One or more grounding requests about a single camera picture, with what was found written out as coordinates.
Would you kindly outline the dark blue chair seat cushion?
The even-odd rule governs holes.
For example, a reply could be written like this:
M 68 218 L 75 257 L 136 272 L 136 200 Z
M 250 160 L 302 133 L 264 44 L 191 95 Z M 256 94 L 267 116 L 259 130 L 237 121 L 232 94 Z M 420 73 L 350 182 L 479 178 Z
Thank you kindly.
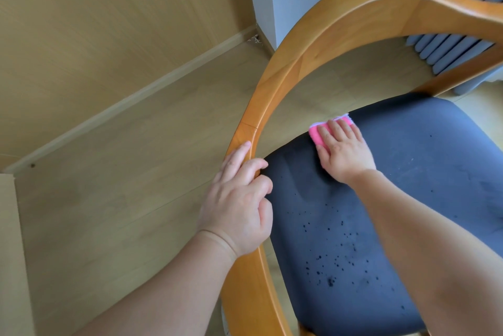
M 503 257 L 503 151 L 454 103 L 418 93 L 349 113 L 378 170 Z M 304 133 L 266 158 L 271 241 L 295 316 L 316 336 L 425 330 L 368 214 Z

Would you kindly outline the person's left hand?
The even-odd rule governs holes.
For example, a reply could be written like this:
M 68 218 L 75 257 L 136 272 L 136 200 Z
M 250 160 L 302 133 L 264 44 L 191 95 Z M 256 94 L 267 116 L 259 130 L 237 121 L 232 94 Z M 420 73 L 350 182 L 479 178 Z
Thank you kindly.
M 251 146 L 246 141 L 226 156 L 198 218 L 197 232 L 221 244 L 233 261 L 255 251 L 266 240 L 260 239 L 258 207 L 260 200 L 272 193 L 272 180 L 260 174 L 249 185 L 234 183 Z

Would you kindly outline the person's right forearm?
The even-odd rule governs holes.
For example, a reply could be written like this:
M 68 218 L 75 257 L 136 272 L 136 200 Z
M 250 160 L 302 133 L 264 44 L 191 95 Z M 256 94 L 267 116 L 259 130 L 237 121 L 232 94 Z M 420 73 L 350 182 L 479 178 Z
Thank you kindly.
M 503 336 L 503 258 L 377 170 L 335 178 L 365 206 L 431 336 Z

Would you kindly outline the wooden chair frame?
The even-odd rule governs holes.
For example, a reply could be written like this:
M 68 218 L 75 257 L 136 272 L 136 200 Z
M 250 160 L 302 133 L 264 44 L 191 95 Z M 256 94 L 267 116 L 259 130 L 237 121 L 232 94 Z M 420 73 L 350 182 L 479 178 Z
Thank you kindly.
M 231 139 L 226 155 L 245 141 L 255 156 L 275 108 L 305 76 L 328 61 L 376 41 L 419 34 L 460 34 L 494 46 L 413 92 L 438 96 L 503 65 L 503 3 L 480 0 L 320 0 L 272 55 Z M 240 257 L 221 291 L 231 336 L 292 336 L 264 248 Z

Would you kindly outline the beige skirting board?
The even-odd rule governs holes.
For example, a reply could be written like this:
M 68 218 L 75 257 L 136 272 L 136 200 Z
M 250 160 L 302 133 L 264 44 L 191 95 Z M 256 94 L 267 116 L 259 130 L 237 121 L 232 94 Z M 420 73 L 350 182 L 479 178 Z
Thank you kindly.
M 268 57 L 272 57 L 273 53 L 276 51 L 276 47 L 269 41 L 266 34 L 263 32 L 263 30 L 258 24 L 255 24 L 255 26 L 250 26 L 244 29 L 243 31 L 239 32 L 238 34 L 235 34 L 229 39 L 223 41 L 216 47 L 211 48 L 205 53 L 197 56 L 196 58 L 190 60 L 189 62 L 183 64 L 182 66 L 160 77 L 159 79 L 145 86 L 141 90 L 133 93 L 129 97 L 122 99 L 116 104 L 113 104 L 112 106 L 108 107 L 106 110 L 87 119 L 83 123 L 80 123 L 76 127 L 58 136 L 54 140 L 34 150 L 32 153 L 20 158 L 18 161 L 3 168 L 0 168 L 0 173 L 16 174 L 24 168 L 30 168 L 31 164 L 36 163 L 38 160 L 45 157 L 46 155 L 51 154 L 57 149 L 60 149 L 66 144 L 74 141 L 79 136 L 82 136 L 91 131 L 92 129 L 95 129 L 98 126 L 104 124 L 105 122 L 116 117 L 117 115 L 119 115 L 126 109 L 130 108 L 131 106 L 152 96 L 154 93 L 164 89 L 168 85 L 173 84 L 177 80 L 185 77 L 189 73 L 204 66 L 208 62 L 230 51 L 231 49 L 240 45 L 241 43 L 247 42 L 248 39 L 250 39 L 255 34 L 259 34 L 265 53 L 268 55 Z

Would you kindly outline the pink cleaning sponge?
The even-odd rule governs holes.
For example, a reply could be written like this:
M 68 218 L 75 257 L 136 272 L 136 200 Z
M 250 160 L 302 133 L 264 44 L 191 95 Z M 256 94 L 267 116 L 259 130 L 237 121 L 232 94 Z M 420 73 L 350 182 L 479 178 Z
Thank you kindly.
M 347 123 L 348 126 L 351 126 L 351 125 L 354 124 L 354 121 L 351 119 L 351 117 L 349 116 L 349 114 L 345 113 L 342 116 L 335 117 L 335 118 L 327 120 L 325 122 L 313 123 L 313 124 L 310 125 L 309 130 L 308 130 L 308 134 L 309 134 L 311 140 L 313 141 L 313 143 L 316 146 L 323 146 L 324 149 L 328 153 L 330 153 L 330 148 L 324 142 L 324 138 L 323 138 L 323 136 L 321 136 L 321 134 L 319 132 L 319 127 L 325 128 L 330 133 L 330 135 L 333 137 L 334 136 L 333 130 L 330 128 L 329 122 L 330 121 L 338 121 L 338 120 L 343 120 L 345 123 Z

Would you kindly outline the beige wooden panel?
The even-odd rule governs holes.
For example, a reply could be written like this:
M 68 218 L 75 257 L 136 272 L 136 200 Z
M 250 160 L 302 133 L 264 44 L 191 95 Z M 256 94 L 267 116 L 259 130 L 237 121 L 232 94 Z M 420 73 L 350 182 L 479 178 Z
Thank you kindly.
M 0 336 L 36 336 L 11 174 L 0 174 Z

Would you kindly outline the person's right hand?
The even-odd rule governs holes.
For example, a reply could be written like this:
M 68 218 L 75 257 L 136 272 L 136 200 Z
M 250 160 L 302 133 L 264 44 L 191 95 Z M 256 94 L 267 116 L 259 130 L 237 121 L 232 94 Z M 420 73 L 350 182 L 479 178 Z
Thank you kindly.
M 335 141 L 325 128 L 319 127 L 330 153 L 323 146 L 316 149 L 322 168 L 338 182 L 351 186 L 364 173 L 375 172 L 377 168 L 366 141 L 358 142 L 351 127 L 343 120 L 338 122 L 345 131 L 345 140 Z

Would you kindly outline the person's left forearm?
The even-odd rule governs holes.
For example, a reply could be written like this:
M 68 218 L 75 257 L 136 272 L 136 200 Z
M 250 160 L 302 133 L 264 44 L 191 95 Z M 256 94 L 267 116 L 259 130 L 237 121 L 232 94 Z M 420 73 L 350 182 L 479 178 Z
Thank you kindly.
M 155 276 L 74 336 L 204 336 L 236 251 L 201 230 Z

